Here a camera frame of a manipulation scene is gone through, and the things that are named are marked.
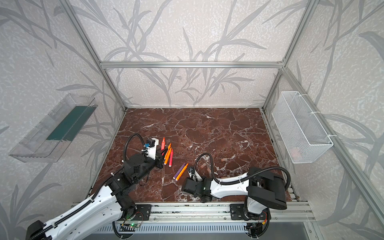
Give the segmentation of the orange marker group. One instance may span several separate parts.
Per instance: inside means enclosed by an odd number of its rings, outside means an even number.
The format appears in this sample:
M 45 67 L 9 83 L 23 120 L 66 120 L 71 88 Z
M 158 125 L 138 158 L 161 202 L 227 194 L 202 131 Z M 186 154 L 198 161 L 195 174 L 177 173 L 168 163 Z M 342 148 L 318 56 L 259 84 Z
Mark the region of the orange marker group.
M 180 173 L 178 174 L 178 176 L 177 176 L 177 178 L 176 178 L 176 181 L 178 181 L 180 178 L 181 178 L 181 176 L 183 175 L 183 173 L 186 171 L 186 169 L 188 168 L 188 165 L 189 164 L 186 164 L 184 167 L 183 167 L 183 169 L 180 171 Z

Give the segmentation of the pink marker group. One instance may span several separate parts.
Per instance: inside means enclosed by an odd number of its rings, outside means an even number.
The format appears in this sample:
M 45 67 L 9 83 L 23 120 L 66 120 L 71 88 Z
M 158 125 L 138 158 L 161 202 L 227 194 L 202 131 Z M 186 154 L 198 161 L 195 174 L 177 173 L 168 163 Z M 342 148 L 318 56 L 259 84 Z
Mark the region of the pink marker group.
M 165 149 L 165 145 L 166 145 L 166 141 L 165 141 L 165 138 L 163 138 L 162 144 L 161 144 L 161 150 Z
M 173 156 L 174 156 L 174 150 L 171 148 L 171 153 L 169 157 L 169 167 L 171 168 L 173 165 Z

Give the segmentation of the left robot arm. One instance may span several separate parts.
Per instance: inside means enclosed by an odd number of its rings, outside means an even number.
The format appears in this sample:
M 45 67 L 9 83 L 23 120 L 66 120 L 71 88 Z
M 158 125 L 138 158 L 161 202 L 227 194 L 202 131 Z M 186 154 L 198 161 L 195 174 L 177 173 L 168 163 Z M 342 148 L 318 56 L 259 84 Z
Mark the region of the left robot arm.
M 154 168 L 162 169 L 164 156 L 131 156 L 93 195 L 59 216 L 43 223 L 32 223 L 27 240 L 82 240 L 108 223 L 122 218 L 145 217 L 130 198 L 139 182 Z

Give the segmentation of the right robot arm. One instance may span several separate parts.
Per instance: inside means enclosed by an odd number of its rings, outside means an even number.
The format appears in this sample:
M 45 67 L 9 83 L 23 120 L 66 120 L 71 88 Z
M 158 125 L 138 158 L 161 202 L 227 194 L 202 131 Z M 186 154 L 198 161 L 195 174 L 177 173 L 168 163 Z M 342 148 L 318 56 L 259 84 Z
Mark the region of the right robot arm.
M 200 159 L 208 156 L 210 160 L 211 177 L 198 178 L 197 166 Z M 222 199 L 228 196 L 245 196 L 244 217 L 246 220 L 264 214 L 270 219 L 269 210 L 286 210 L 286 190 L 291 184 L 289 171 L 281 166 L 264 169 L 250 168 L 242 175 L 219 179 L 214 173 L 214 159 L 210 153 L 201 154 L 191 168 L 190 177 L 186 178 L 182 191 L 200 198 L 202 203 L 214 198 Z

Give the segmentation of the purple marker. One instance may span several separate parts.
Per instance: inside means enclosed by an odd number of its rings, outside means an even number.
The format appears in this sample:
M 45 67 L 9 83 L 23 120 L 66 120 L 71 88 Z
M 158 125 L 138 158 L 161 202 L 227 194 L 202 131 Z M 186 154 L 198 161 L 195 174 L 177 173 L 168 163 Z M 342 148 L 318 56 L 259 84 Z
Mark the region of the purple marker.
M 174 180 L 176 180 L 177 179 L 177 177 L 179 176 L 179 174 L 181 173 L 181 171 L 184 169 L 184 167 L 185 167 L 185 163 L 179 168 L 179 170 L 175 173 L 175 175 L 174 175 L 174 177 L 173 177 L 173 179 Z

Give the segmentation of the orange marker far left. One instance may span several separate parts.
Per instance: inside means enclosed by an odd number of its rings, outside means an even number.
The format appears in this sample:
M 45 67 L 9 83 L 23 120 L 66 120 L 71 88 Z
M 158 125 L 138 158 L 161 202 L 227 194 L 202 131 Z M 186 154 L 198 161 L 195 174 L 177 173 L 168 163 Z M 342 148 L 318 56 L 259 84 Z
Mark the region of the orange marker far left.
M 165 159 L 167 158 L 167 155 L 168 155 L 168 153 L 170 152 L 171 145 L 172 145 L 172 143 L 170 143 L 170 144 L 168 145 L 167 151 L 166 151 L 166 153 L 165 153 Z

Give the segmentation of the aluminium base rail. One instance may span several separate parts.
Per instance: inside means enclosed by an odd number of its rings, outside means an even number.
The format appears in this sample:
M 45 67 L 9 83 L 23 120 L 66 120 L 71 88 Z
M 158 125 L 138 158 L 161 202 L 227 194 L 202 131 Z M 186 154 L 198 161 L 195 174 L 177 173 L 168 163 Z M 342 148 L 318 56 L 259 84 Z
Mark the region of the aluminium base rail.
M 269 219 L 272 222 L 314 222 L 315 217 L 307 202 L 288 202 L 286 210 L 262 211 L 257 217 L 245 214 L 242 203 L 150 203 L 139 204 L 133 213 L 123 214 L 118 204 L 105 207 L 91 213 L 85 209 L 75 214 L 64 214 L 66 222 L 77 221 L 78 224 L 108 224 L 113 221 L 144 223 L 229 223 L 254 222 Z

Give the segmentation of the clear plastic wall tray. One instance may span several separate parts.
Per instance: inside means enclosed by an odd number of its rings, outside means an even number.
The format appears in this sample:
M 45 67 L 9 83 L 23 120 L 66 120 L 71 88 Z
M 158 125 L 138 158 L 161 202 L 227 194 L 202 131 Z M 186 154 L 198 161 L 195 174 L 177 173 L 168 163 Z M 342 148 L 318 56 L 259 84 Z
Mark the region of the clear plastic wall tray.
M 67 94 L 9 155 L 23 163 L 56 163 L 97 107 L 94 97 Z

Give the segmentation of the aluminium frame crossbar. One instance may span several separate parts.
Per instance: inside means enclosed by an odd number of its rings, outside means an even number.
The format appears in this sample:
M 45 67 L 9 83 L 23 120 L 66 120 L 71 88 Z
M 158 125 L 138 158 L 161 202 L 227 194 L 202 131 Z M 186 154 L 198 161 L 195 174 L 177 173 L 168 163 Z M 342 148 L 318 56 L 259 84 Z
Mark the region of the aluminium frame crossbar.
M 279 69 L 282 62 L 100 62 L 104 69 L 112 68 L 265 68 Z

